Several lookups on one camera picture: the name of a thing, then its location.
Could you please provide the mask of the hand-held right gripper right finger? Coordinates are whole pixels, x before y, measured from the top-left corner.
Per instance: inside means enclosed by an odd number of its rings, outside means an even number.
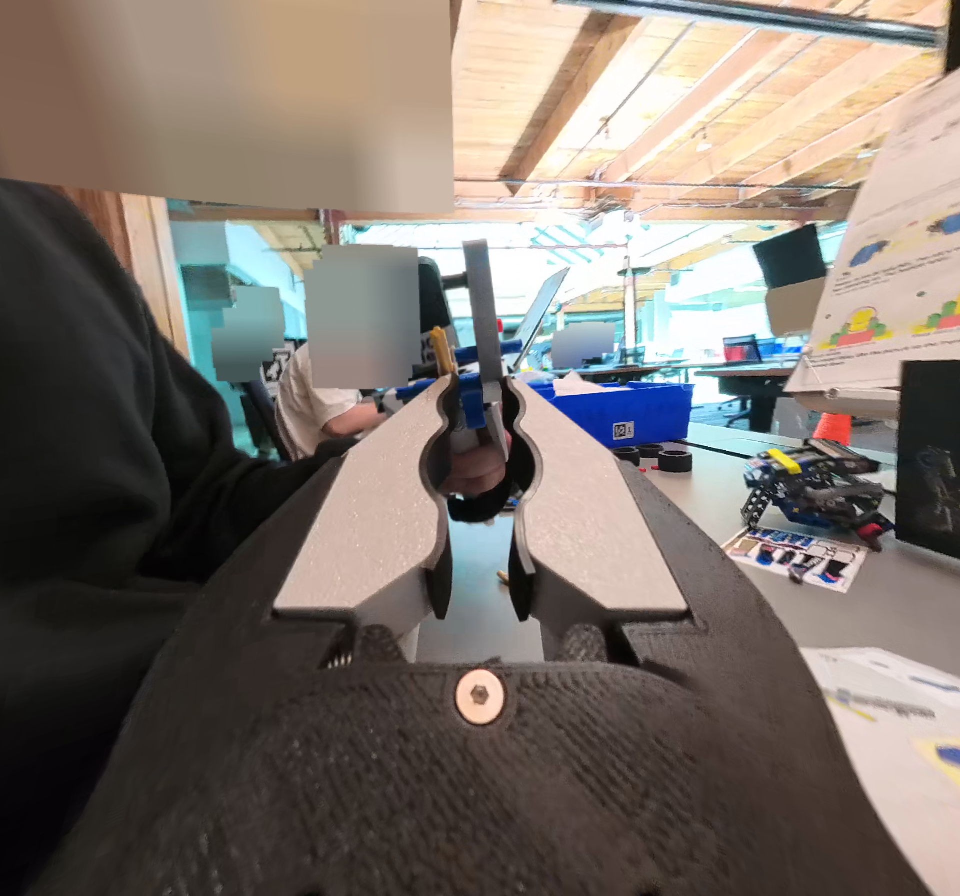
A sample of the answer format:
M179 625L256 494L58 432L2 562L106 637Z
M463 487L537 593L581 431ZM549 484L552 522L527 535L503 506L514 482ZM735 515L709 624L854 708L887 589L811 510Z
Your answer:
M602 638L625 624L669 628L690 607L635 499L636 481L608 449L531 387L509 386L517 412L510 473L510 601L538 622L543 654L558 657L578 625Z

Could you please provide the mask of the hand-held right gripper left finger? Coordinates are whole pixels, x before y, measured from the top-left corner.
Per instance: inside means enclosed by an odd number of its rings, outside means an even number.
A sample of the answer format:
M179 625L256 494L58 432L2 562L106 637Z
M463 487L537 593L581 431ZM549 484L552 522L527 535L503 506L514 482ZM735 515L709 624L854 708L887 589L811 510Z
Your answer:
M447 473L458 379L431 383L354 446L274 598L277 617L390 630L414 658L419 628L439 604L428 575L449 547L446 504L435 480Z

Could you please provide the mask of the grey and blue lego assembly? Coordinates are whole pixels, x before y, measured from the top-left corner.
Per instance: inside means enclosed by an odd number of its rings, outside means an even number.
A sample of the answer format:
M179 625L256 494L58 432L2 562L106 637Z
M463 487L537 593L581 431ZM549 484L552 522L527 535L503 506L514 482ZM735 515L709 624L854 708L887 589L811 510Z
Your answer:
M451 374L458 398L455 427L478 429L486 427L484 384L500 384L503 391L502 356L518 344L509 342L503 347L500 342L487 242L467 241L462 245L462 252L465 269L449 278L441 275L432 259L422 255L417 259L421 347L429 348L431 357L426 365L414 370L421 379L397 387L394 392L399 400L407 402L438 377ZM455 336L447 298L449 289L465 289L468 293L474 333L472 346L451 348L447 341Z

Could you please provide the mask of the lego instruction booklet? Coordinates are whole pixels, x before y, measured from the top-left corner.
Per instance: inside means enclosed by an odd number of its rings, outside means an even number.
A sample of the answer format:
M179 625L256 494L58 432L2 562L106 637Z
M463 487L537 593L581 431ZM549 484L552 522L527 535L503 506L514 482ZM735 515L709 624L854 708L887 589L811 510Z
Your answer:
M800 650L859 782L932 894L959 893L959 679L878 648Z

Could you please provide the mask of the lego sticker sheet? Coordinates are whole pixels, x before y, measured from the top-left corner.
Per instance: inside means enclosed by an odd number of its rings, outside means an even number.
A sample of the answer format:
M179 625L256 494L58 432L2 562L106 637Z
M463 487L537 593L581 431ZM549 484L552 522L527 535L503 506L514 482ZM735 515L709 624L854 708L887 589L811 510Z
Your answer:
M744 528L721 543L738 566L785 577L789 566L806 569L803 585L846 593L869 557L869 550L787 530Z

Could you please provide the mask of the partly built lego car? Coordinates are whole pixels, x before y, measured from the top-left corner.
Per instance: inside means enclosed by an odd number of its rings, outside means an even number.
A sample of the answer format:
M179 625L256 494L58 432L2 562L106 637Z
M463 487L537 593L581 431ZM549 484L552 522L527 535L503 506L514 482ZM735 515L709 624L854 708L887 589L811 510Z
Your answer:
M808 439L798 447L768 448L743 470L747 498L743 524L759 525L769 506L801 525L853 533L870 550L882 550L882 537L894 523L881 511L884 489L868 480L881 464L832 441Z

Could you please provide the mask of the black lego box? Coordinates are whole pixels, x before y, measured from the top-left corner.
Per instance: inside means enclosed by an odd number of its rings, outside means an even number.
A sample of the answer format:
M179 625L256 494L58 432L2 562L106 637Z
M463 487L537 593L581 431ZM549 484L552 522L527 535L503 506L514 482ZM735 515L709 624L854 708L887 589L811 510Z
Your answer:
M959 558L959 361L901 365L895 535Z

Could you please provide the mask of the person's left hand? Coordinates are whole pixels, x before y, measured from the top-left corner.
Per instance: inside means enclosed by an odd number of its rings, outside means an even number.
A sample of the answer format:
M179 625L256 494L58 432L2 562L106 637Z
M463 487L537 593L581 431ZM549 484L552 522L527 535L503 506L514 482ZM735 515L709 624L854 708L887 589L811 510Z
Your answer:
M476 446L453 453L441 490L447 495L469 498L486 494L504 479L506 465L507 458L496 446Z

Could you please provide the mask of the blue plastic bin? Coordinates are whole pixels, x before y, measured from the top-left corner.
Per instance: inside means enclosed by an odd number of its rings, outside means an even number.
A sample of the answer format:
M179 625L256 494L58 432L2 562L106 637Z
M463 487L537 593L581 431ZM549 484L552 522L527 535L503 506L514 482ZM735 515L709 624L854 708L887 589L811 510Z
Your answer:
M586 386L590 391L557 393L553 382L529 384L607 448L662 444L687 436L693 398L689 384L630 381Z

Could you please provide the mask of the person's black sweater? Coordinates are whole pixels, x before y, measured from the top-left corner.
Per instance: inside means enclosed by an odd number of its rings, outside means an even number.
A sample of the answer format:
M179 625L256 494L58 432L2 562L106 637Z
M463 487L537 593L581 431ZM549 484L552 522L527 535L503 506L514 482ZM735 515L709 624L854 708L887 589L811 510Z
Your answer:
M199 587L326 463L234 445L221 395L65 196L1 184L1 874L76 819Z

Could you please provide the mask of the hanging illustrated paper poster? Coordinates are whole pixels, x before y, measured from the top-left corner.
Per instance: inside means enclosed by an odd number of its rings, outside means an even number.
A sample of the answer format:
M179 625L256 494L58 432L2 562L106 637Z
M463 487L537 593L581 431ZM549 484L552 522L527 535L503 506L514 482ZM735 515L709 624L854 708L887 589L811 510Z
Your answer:
M886 390L902 363L958 359L959 70L924 88L846 221L791 395Z

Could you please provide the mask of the ceiling track rail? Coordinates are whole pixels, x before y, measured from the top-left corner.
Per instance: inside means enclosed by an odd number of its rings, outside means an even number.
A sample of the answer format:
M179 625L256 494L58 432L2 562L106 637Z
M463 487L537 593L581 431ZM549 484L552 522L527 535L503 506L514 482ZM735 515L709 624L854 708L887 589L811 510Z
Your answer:
M941 47L947 30L926 24L902 23L794 7L768 6L735 0L552 0L555 5L591 12L642 18L673 18L688 23L715 23L783 35L843 38L869 44L921 50Z

